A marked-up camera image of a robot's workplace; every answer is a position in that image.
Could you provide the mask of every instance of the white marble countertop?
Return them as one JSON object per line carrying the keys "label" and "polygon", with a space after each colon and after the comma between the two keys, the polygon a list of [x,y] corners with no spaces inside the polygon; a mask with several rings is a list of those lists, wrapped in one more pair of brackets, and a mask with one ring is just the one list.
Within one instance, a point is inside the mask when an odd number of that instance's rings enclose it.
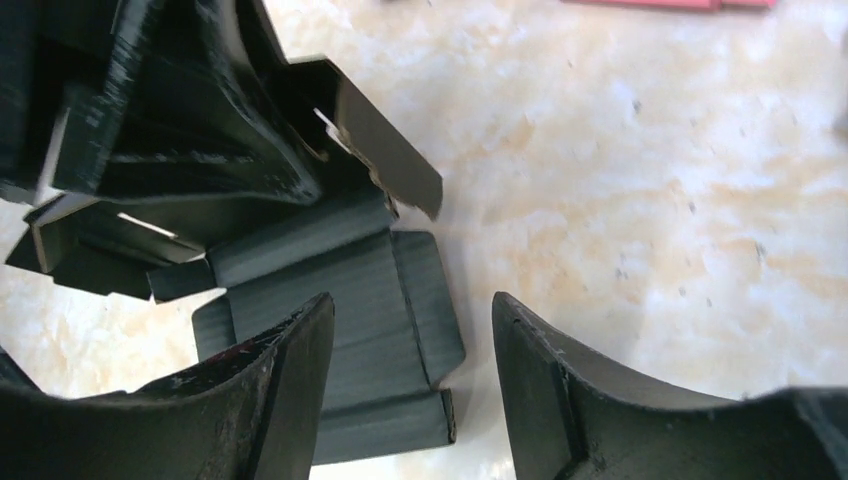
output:
{"label": "white marble countertop", "polygon": [[[506,290],[644,373],[740,398],[848,384],[848,3],[692,14],[557,0],[272,0],[445,178],[434,231],[467,362],[455,446],[313,479],[514,478],[490,302]],[[0,208],[0,246],[24,230]],[[2,344],[46,391],[194,361],[190,313],[0,269]]]}

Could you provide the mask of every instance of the curved black plastic piece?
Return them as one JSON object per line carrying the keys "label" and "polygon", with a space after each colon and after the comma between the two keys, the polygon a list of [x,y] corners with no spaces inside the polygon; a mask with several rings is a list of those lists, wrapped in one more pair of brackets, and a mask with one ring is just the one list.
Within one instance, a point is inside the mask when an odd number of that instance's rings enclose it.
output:
{"label": "curved black plastic piece", "polygon": [[734,402],[662,382],[506,293],[495,353],[518,480],[848,478],[848,390]]}
{"label": "curved black plastic piece", "polygon": [[[102,85],[70,78],[66,86],[57,188],[114,200],[238,194],[308,205],[320,198],[311,156],[297,149],[259,87],[241,38],[241,23],[263,26],[261,3],[124,0],[119,7]],[[249,35],[265,38],[251,42],[261,65],[281,65],[262,48],[276,43],[273,30]],[[121,161],[112,161],[116,155]]]}
{"label": "curved black plastic piece", "polygon": [[0,381],[0,478],[309,477],[333,342],[329,295],[138,391],[65,400]]}

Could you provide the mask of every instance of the black plastic bracket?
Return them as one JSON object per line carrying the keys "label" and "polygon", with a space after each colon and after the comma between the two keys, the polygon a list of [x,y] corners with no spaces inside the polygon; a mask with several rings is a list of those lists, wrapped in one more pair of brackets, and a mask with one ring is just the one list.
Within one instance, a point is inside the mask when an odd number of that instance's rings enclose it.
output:
{"label": "black plastic bracket", "polygon": [[848,478],[848,389],[736,402],[625,367],[506,293],[492,322],[518,480]]}

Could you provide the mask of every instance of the marble surface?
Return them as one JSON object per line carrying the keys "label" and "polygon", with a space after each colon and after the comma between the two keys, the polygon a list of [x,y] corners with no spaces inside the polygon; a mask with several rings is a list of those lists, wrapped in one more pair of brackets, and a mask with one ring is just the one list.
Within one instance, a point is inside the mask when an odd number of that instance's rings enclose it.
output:
{"label": "marble surface", "polygon": [[[846,385],[843,0],[767,13],[556,0],[271,0],[290,56],[333,58],[445,178],[431,224],[468,348],[457,445],[313,479],[513,479],[490,302],[513,293],[642,372],[732,398]],[[0,208],[0,247],[24,226]],[[0,269],[0,344],[46,391],[194,361],[190,312]]]}

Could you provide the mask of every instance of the pink object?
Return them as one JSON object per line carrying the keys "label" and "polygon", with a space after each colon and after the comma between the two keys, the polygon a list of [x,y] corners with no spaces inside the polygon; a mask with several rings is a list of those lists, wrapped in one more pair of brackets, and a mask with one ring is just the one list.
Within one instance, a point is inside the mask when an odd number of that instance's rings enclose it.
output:
{"label": "pink object", "polygon": [[740,5],[744,7],[767,7],[777,4],[777,0],[723,0],[722,5]]}
{"label": "pink object", "polygon": [[722,5],[746,7],[773,7],[777,0],[577,0],[581,3],[607,3],[658,8],[682,8],[686,10],[715,11]]}

